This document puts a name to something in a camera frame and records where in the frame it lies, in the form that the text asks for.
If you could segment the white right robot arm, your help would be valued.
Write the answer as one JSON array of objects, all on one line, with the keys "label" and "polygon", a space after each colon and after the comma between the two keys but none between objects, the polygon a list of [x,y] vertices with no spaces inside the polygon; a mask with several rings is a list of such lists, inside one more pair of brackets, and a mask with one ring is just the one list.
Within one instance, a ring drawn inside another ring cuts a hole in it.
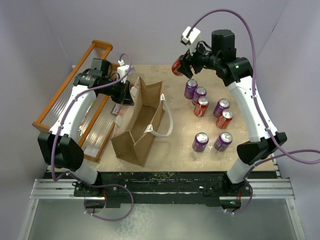
[{"label": "white right robot arm", "polygon": [[261,103],[256,84],[253,82],[253,68],[245,57],[237,57],[235,35],[231,30],[220,29],[211,33],[211,47],[201,40],[201,31],[187,27],[181,42],[188,46],[172,65],[172,72],[192,78],[202,69],[214,70],[235,98],[244,117],[249,140],[237,146],[238,158],[222,177],[222,190],[228,196],[235,195],[243,186],[246,174],[254,166],[267,159],[277,146],[287,141],[284,132],[278,132],[266,109],[256,108]]}]

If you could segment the brown canvas tote bag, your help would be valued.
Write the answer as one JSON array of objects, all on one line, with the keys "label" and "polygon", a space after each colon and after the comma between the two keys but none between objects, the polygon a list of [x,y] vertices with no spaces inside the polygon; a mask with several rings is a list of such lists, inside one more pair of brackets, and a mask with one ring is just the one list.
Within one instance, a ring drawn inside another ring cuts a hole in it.
[{"label": "brown canvas tote bag", "polygon": [[134,105],[121,107],[111,143],[118,159],[144,167],[155,138],[172,133],[173,117],[162,81],[146,84],[139,76],[129,95]]}]

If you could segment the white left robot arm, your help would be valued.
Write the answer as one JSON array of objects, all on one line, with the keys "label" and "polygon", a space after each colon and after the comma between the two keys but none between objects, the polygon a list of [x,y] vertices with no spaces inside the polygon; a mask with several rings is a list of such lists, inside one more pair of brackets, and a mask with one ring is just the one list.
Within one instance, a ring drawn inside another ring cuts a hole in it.
[{"label": "white left robot arm", "polygon": [[111,72],[111,63],[94,58],[91,67],[79,73],[73,80],[70,97],[57,121],[48,132],[41,132],[37,141],[44,162],[51,167],[54,181],[69,175],[85,183],[85,190],[91,196],[103,191],[101,175],[84,160],[84,151],[76,138],[80,126],[91,104],[98,95],[105,95],[113,102],[133,106],[130,82],[127,76],[133,72],[133,64],[118,60],[119,67]]}]

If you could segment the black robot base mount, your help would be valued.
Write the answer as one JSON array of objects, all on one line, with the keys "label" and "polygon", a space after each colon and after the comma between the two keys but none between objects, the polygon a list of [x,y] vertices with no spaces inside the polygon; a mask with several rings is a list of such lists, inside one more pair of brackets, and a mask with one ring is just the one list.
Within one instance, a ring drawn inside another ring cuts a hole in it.
[{"label": "black robot base mount", "polygon": [[69,184],[71,195],[94,200],[106,208],[122,204],[205,205],[238,210],[241,200],[255,197],[255,184],[275,180],[271,171],[254,171],[245,182],[229,183],[223,171],[102,172],[96,187],[70,176],[54,182],[57,189]]}]

